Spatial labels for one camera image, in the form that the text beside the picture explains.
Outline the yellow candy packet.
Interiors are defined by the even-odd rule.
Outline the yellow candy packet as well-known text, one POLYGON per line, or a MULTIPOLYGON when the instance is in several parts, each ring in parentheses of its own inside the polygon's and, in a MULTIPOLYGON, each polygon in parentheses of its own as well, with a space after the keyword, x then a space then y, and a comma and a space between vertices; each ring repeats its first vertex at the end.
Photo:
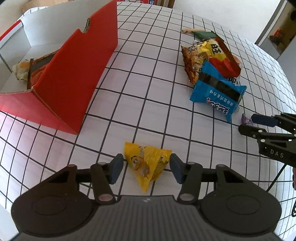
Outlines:
POLYGON ((171 154, 171 150, 125 143, 125 158, 143 193, 147 192, 151 182, 159 178, 171 154))

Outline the red cardboard box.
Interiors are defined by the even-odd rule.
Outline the red cardboard box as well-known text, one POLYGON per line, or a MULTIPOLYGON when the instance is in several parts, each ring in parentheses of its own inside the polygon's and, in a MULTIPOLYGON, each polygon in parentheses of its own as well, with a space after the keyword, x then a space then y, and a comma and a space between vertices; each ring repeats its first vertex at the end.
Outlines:
POLYGON ((78 134, 99 79, 118 45, 116 1, 70 1, 24 16, 1 35, 1 110, 78 134), (37 83, 13 66, 58 51, 37 83))

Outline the white storage cabinet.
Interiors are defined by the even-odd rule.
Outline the white storage cabinet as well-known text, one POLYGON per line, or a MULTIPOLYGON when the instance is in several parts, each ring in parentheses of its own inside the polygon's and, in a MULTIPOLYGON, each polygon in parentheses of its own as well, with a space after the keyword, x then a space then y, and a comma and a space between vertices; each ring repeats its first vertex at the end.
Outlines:
POLYGON ((295 38, 295 7, 280 1, 255 44, 274 59, 278 59, 295 38))

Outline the beige sausage stick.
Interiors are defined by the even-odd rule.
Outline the beige sausage stick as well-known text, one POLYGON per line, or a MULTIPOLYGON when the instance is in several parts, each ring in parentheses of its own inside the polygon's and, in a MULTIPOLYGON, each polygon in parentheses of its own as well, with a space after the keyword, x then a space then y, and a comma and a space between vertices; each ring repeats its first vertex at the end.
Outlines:
POLYGON ((188 29, 188 28, 184 28, 181 30, 182 33, 186 33, 186 34, 189 34, 189 33, 194 33, 194 32, 204 32, 205 30, 203 29, 188 29))

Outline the green snack packet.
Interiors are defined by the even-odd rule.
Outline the green snack packet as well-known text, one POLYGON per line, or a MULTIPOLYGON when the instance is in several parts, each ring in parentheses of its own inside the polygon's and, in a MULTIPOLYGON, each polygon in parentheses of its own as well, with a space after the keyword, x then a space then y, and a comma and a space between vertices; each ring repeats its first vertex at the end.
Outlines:
POLYGON ((207 32, 207 31, 194 31, 193 34, 199 40, 215 39, 216 38, 216 34, 214 32, 212 32, 212 31, 210 31, 210 32, 207 32))

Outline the white orange snack packet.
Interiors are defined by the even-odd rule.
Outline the white orange snack packet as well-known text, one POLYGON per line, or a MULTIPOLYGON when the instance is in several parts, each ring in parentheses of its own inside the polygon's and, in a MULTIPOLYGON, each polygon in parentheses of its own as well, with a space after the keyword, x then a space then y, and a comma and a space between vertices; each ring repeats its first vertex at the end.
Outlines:
POLYGON ((240 85, 242 62, 235 55, 232 55, 232 57, 230 58, 230 66, 231 66, 232 73, 231 73, 231 77, 228 78, 228 80, 234 83, 235 85, 240 85))

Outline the blue snack packet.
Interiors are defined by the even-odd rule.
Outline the blue snack packet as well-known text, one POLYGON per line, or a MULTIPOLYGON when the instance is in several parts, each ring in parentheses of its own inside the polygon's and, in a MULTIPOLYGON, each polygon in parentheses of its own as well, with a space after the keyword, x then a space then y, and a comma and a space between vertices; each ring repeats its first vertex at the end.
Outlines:
POLYGON ((190 100, 194 103, 207 103, 225 115, 231 122, 247 86, 237 85, 225 79, 208 61, 203 63, 198 80, 194 85, 190 100))

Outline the purple candy packet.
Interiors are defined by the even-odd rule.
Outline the purple candy packet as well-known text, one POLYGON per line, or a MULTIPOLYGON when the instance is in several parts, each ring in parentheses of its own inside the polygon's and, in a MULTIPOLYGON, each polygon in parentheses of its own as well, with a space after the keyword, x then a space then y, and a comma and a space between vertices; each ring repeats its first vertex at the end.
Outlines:
POLYGON ((248 118, 245 114, 241 116, 241 124, 247 126, 253 126, 253 122, 250 118, 248 118))

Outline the white checked tablecloth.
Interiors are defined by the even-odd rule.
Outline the white checked tablecloth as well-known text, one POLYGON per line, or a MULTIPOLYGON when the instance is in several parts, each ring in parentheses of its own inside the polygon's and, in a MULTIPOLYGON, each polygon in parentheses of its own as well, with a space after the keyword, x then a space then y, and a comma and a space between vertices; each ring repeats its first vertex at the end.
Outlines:
POLYGON ((276 234, 295 237, 292 167, 267 159, 257 141, 238 132, 241 116, 295 113, 295 95, 280 64, 233 31, 199 16, 148 4, 117 5, 118 46, 93 93, 78 135, 1 113, 1 213, 68 164, 109 162, 125 142, 169 149, 206 168, 224 164, 281 203, 276 234), (180 47, 183 28, 213 30, 242 62, 247 90, 231 123, 211 106, 190 101, 192 85, 180 47))

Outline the pale bread packet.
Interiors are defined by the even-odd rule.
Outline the pale bread packet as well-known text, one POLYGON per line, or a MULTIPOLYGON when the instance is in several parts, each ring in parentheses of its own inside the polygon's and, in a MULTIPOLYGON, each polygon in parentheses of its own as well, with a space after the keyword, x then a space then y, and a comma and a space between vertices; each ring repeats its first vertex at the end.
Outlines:
POLYGON ((30 63, 24 60, 13 66, 13 73, 18 81, 27 81, 29 75, 30 63))

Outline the yellow red snack bag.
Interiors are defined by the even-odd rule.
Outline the yellow red snack bag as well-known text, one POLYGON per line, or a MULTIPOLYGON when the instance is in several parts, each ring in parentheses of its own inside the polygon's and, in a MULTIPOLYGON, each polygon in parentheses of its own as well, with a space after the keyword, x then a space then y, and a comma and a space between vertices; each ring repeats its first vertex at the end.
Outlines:
POLYGON ((230 58, 232 54, 224 44, 224 41, 216 35, 215 39, 206 40, 206 45, 203 49, 207 51, 209 57, 208 62, 211 63, 224 78, 230 78, 232 73, 230 58))

